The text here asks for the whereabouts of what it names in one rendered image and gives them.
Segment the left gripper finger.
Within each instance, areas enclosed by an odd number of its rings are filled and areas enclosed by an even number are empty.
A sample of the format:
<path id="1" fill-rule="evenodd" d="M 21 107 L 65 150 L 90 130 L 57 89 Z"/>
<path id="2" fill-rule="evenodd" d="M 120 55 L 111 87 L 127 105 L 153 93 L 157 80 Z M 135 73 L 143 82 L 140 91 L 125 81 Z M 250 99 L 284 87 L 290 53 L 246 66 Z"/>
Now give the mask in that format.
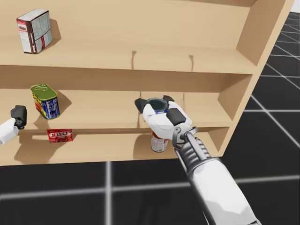
<path id="1" fill-rule="evenodd" d="M 19 130 L 27 124 L 27 109 L 23 105 L 16 105 L 11 111 L 11 118 L 0 125 L 0 145 L 15 138 Z"/>

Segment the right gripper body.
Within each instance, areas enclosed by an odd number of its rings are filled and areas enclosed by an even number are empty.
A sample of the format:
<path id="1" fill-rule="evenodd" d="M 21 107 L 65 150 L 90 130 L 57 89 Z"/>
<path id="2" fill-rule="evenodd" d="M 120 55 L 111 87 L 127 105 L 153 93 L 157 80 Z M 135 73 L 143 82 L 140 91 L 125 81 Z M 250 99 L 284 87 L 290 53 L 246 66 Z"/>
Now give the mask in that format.
<path id="1" fill-rule="evenodd" d="M 174 101 L 168 101 L 169 112 L 171 109 L 176 109 L 185 118 L 182 119 L 183 122 L 175 123 L 171 122 L 167 117 L 167 113 L 156 114 L 154 109 L 150 104 L 147 104 L 143 109 L 143 118 L 151 128 L 151 130 L 162 139 L 173 139 L 173 133 L 176 128 L 180 128 L 181 132 L 185 133 L 192 129 L 192 120 L 187 116 L 187 114 L 182 110 L 182 108 Z"/>

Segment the red and white can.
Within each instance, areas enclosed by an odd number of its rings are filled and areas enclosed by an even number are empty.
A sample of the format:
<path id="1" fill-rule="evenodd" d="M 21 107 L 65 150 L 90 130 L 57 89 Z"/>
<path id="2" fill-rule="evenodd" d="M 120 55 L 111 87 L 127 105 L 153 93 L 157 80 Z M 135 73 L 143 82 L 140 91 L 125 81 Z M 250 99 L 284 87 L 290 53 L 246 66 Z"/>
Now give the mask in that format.
<path id="1" fill-rule="evenodd" d="M 151 149 L 154 152 L 162 153 L 166 150 L 168 144 L 168 139 L 158 137 L 154 132 L 152 132 L 151 138 Z"/>

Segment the green and blue rectangular can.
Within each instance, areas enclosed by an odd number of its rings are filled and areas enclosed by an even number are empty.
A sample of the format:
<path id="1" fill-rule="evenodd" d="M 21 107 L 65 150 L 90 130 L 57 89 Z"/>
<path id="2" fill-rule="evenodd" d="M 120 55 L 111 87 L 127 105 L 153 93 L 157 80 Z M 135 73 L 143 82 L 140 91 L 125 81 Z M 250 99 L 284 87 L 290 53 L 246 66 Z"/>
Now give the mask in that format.
<path id="1" fill-rule="evenodd" d="M 47 120 L 60 116 L 58 94 L 48 84 L 40 83 L 30 87 L 36 109 Z"/>

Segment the pale wooden shelf unit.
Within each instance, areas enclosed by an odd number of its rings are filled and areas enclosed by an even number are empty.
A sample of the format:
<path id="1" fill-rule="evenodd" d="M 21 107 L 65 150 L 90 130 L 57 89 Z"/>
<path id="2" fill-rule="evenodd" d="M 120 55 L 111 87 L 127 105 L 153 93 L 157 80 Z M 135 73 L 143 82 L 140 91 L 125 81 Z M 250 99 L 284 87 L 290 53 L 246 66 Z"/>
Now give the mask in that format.
<path id="1" fill-rule="evenodd" d="M 220 157 L 294 0 L 0 0 L 0 124 L 16 105 L 27 126 L 0 145 L 0 166 L 174 158 L 150 148 L 137 98 L 168 95 Z M 53 41 L 24 53 L 16 19 L 49 11 Z M 47 120 L 30 87 L 58 94 Z M 49 143 L 48 129 L 72 129 Z"/>

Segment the red and white carton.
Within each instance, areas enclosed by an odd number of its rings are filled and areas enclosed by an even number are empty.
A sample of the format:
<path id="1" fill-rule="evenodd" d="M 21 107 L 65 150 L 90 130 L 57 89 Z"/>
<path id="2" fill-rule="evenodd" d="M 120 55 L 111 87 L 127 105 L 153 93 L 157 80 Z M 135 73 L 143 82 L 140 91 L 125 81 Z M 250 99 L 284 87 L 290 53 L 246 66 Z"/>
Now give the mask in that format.
<path id="1" fill-rule="evenodd" d="M 38 54 L 53 41 L 49 11 L 37 8 L 16 19 L 24 53 Z"/>

